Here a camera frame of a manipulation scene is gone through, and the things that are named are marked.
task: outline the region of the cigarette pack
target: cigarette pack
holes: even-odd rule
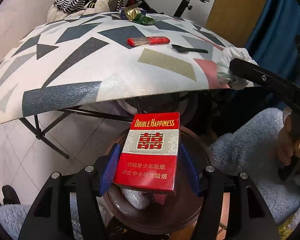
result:
[[[173,192],[179,147],[179,113],[136,114],[113,182],[154,193]]]

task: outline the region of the geometric pattern tabletop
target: geometric pattern tabletop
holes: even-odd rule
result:
[[[0,62],[0,123],[97,101],[216,85],[216,62],[229,42],[190,20],[152,15],[154,25],[84,15],[40,25]],[[130,47],[127,38],[166,36],[170,44]]]

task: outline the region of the tile floor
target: tile floor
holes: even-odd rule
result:
[[[119,114],[111,102],[82,106],[86,110]],[[61,112],[38,115],[43,129]],[[27,117],[34,125],[34,117]],[[32,204],[39,190],[54,171],[72,174],[93,164],[105,154],[111,141],[130,126],[127,122],[71,114],[52,128],[46,137],[70,155],[66,159],[35,138],[20,120],[0,124],[0,202],[1,187],[11,185],[21,204]]]

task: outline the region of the gold ring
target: gold ring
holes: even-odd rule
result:
[[[299,150],[299,149],[300,149],[300,140],[299,140],[299,146],[298,146],[298,150]],[[297,151],[298,151],[298,150],[297,150]]]

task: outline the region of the metal screw head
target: metal screw head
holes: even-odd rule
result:
[[[213,166],[207,166],[207,167],[206,167],[206,171],[207,171],[207,172],[214,172],[214,170],[215,170],[215,169],[214,169]]]
[[[53,178],[53,179],[56,179],[59,176],[60,176],[59,172],[54,172],[51,174],[51,178]]]
[[[242,179],[247,179],[247,178],[248,178],[248,174],[245,173],[245,172],[241,172],[241,173],[240,173],[240,177],[241,177]]]
[[[86,172],[92,172],[94,170],[94,167],[92,165],[89,165],[89,166],[85,167],[84,170]]]

